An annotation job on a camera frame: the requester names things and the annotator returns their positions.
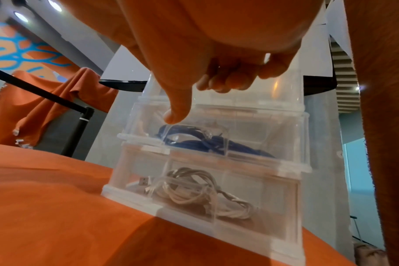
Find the white cable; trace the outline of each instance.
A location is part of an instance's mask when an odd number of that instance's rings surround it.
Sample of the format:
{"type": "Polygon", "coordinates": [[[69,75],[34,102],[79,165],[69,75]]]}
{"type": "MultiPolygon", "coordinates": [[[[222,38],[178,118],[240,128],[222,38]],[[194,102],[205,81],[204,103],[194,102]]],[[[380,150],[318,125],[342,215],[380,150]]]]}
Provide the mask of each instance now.
{"type": "Polygon", "coordinates": [[[181,184],[177,184],[177,182],[176,184],[172,182],[163,182],[161,187],[154,189],[154,192],[162,198],[171,199],[176,204],[201,204],[205,207],[207,212],[210,212],[213,208],[213,204],[215,204],[211,198],[210,191],[215,191],[217,194],[222,194],[227,200],[237,203],[243,208],[242,210],[233,209],[219,202],[216,206],[216,216],[233,219],[248,219],[255,210],[255,207],[249,202],[222,191],[218,187],[214,177],[206,171],[181,167],[177,170],[169,171],[166,176],[181,181],[181,184]],[[193,176],[201,178],[206,184],[197,182],[193,176]]]}

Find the orange fabric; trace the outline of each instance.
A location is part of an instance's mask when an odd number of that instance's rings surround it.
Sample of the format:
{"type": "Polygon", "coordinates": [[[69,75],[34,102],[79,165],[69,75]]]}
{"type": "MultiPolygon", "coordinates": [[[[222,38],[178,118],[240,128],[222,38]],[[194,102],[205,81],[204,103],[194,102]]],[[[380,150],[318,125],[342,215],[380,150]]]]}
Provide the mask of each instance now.
{"type": "MultiPolygon", "coordinates": [[[[117,90],[98,83],[99,76],[88,68],[81,68],[65,83],[49,81],[24,71],[16,71],[15,77],[72,101],[75,97],[103,112],[108,112],[117,90]]],[[[5,84],[0,90],[0,144],[36,146],[47,125],[68,108],[16,86],[5,84]]]]}
{"type": "MultiPolygon", "coordinates": [[[[283,266],[99,196],[111,169],[0,145],[0,266],[283,266]]],[[[308,266],[354,265],[303,230],[308,266]]]]}

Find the orange tablecloth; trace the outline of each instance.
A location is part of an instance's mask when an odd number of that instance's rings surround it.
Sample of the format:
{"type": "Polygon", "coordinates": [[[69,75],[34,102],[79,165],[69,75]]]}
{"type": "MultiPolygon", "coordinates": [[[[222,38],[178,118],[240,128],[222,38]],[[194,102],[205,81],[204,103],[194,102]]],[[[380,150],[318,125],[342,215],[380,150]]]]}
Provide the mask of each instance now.
{"type": "MultiPolygon", "coordinates": [[[[99,196],[112,170],[0,145],[0,265],[281,266],[99,196]]],[[[303,230],[308,266],[354,265],[303,230]]]]}

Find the ceiling light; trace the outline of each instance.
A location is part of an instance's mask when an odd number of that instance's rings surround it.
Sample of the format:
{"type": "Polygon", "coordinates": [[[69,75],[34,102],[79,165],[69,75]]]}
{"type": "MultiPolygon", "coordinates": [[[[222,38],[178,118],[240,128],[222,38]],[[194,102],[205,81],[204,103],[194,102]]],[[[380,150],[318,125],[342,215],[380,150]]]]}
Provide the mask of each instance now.
{"type": "Polygon", "coordinates": [[[47,0],[47,1],[54,9],[56,9],[56,11],[62,12],[62,8],[56,2],[53,2],[52,0],[47,0]]]}
{"type": "Polygon", "coordinates": [[[14,15],[17,16],[19,19],[21,19],[24,22],[28,22],[29,20],[23,16],[22,14],[18,13],[18,12],[14,12],[14,15]]]}

